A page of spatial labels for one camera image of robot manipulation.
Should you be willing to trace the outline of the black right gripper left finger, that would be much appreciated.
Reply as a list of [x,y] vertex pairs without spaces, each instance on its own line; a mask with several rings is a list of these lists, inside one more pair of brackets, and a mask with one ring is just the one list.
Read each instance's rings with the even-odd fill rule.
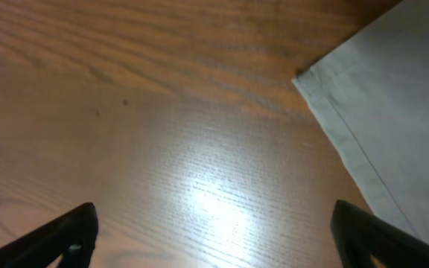
[[98,236],[95,206],[86,202],[0,248],[0,267],[88,268]]

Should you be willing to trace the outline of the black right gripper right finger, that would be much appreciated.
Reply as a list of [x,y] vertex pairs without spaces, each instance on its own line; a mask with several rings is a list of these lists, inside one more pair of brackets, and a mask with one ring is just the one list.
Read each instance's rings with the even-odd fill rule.
[[429,245],[345,200],[335,203],[331,233],[348,268],[428,267]]

